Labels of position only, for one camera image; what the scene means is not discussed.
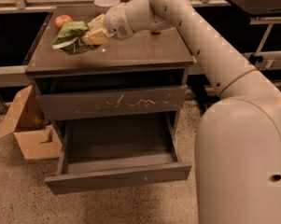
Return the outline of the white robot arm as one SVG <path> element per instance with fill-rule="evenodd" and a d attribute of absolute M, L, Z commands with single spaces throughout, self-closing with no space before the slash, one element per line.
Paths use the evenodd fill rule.
<path fill-rule="evenodd" d="M 219 96 L 195 137 L 199 224 L 281 224 L 281 91 L 189 0 L 132 0 L 92 24 L 117 39 L 174 25 Z"/>

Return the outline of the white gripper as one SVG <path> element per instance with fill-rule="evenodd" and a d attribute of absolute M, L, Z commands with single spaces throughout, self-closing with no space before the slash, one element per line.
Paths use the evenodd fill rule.
<path fill-rule="evenodd" d="M 109 42 L 109 32 L 119 40 L 134 35 L 133 28 L 128 20 L 125 3 L 110 8 L 106 14 L 100 14 L 87 23 L 91 31 L 85 33 L 81 39 L 87 45 L 103 45 Z"/>

